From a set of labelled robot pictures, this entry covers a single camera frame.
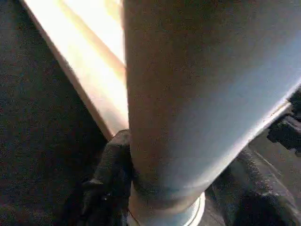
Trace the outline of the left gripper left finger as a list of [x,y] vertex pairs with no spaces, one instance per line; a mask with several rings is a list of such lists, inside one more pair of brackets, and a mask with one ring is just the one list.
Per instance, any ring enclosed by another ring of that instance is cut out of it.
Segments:
[[84,182],[81,226],[126,226],[133,179],[130,132],[119,131],[101,155],[93,177]]

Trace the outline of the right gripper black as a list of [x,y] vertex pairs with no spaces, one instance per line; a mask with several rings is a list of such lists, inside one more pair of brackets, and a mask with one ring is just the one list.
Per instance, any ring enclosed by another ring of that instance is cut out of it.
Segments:
[[267,135],[272,143],[280,143],[295,155],[301,154],[301,88],[289,99],[290,112],[280,116],[269,127]]

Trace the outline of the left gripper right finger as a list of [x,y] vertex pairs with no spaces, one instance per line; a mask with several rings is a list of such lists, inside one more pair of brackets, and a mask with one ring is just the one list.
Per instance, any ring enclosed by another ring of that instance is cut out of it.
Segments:
[[209,226],[299,226],[301,212],[276,170],[244,149],[209,186]]

